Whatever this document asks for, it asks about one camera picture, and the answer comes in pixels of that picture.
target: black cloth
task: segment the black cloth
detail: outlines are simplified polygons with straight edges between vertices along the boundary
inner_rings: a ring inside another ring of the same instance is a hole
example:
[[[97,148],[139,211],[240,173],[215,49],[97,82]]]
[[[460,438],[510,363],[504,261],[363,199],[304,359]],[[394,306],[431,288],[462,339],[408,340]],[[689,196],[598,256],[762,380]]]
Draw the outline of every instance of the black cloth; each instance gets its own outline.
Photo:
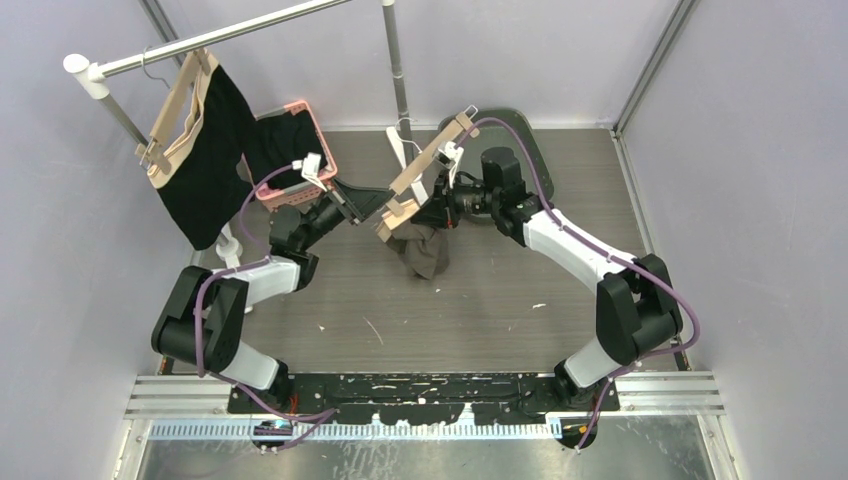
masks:
[[[254,182],[261,181],[274,170],[290,165],[294,160],[306,158],[310,153],[321,155],[322,169],[327,166],[327,155],[308,111],[266,117],[257,122],[257,127],[264,155],[246,157]],[[272,178],[268,185],[284,190],[303,181],[299,170],[289,170]]]
[[[256,119],[221,66],[212,72],[203,106],[203,126],[191,152],[168,183],[157,189],[195,250],[215,243],[252,189],[236,173],[242,152],[265,155]]]

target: gray wall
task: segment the gray wall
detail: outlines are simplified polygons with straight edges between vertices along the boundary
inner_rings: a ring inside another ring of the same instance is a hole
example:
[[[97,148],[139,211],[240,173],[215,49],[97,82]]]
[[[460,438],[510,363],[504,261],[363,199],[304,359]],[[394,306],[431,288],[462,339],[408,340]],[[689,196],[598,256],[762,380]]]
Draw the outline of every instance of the gray wall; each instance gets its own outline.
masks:
[[[162,0],[180,35],[302,0]],[[435,125],[507,105],[537,126],[618,117],[676,0],[398,0],[409,106]],[[256,112],[304,98],[326,127],[394,123],[380,0],[346,5],[212,47]]]
[[[12,2],[0,23],[0,478],[106,478],[190,248],[131,142],[62,59],[109,60],[159,40],[134,1]],[[115,80],[149,128],[164,87],[140,71]]]
[[[848,4],[700,2],[625,134],[750,478],[844,478]]]

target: plastic basket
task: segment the plastic basket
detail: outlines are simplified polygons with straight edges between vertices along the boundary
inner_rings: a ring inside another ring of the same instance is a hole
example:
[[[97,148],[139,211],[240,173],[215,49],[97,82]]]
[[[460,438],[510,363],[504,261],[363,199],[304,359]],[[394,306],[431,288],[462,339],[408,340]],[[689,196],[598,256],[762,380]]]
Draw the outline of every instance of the plastic basket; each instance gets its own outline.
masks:
[[[315,125],[315,133],[318,134],[318,140],[321,141],[321,147],[324,148],[324,154],[327,157],[327,165],[318,172],[318,180],[329,188],[330,180],[336,176],[338,168],[336,168],[336,162],[333,160],[333,154],[330,153],[330,147],[327,146],[327,141],[324,139],[324,134],[321,133],[321,128],[318,126],[318,120],[315,118],[315,114],[305,100],[298,100],[283,108],[285,111],[291,112],[292,115],[306,110],[309,112],[309,116],[312,117],[312,123]],[[262,205],[265,205],[265,208],[274,211],[280,205],[297,205],[308,202],[309,200],[318,198],[322,193],[323,190],[304,180],[302,183],[288,187],[285,190],[277,190],[269,187],[267,184],[263,185],[256,191],[256,198],[262,202]]]

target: brown cloth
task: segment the brown cloth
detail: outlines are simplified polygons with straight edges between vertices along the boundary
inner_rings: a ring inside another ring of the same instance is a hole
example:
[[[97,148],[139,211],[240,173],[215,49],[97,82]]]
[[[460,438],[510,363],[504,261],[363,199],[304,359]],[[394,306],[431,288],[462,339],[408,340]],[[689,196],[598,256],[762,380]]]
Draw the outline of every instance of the brown cloth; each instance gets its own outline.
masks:
[[[450,265],[448,236],[444,230],[406,222],[386,241],[413,275],[432,280]]]

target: wooden floor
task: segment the wooden floor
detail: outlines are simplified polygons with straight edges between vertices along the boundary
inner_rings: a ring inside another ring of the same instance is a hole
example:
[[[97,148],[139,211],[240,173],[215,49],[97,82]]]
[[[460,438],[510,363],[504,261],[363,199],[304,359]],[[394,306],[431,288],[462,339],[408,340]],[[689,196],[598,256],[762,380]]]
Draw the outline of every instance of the wooden floor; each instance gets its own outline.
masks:
[[[416,133],[422,146],[432,135]],[[599,239],[642,254],[609,133],[535,136],[554,179],[556,206]],[[348,183],[385,186],[399,172],[383,132],[327,139]],[[473,163],[472,153],[464,163]],[[246,223],[264,241],[268,213],[250,207]],[[591,292],[493,226],[464,222],[451,231],[451,265],[426,281],[407,275],[377,238],[375,224],[342,225],[315,245],[310,251],[321,260],[312,284],[256,305],[242,338],[296,372],[456,372],[550,371],[593,336]],[[237,231],[237,222],[232,225]],[[257,252],[245,244],[243,260],[258,259]],[[220,266],[214,253],[205,255],[205,264]],[[673,361],[651,366],[673,369]]]

